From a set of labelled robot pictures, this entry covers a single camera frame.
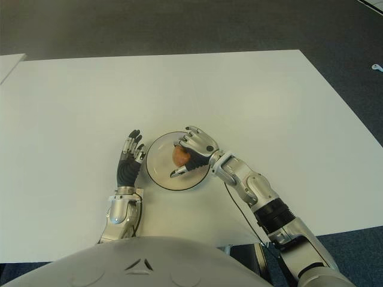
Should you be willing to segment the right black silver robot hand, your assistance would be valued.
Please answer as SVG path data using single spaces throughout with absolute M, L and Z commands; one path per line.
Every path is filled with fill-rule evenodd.
M 174 146 L 180 147 L 190 154 L 190 159 L 172 171 L 170 178 L 175 178 L 194 169 L 209 165 L 213 153 L 219 150 L 218 143 L 200 128 L 187 126 L 186 130 L 187 134 L 177 139 L 174 142 Z

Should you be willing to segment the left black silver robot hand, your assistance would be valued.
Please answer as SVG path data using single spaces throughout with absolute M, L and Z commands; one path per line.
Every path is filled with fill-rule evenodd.
M 145 145 L 140 143 L 140 130 L 133 130 L 126 138 L 117 166 L 117 187 L 134 187 L 144 161 Z

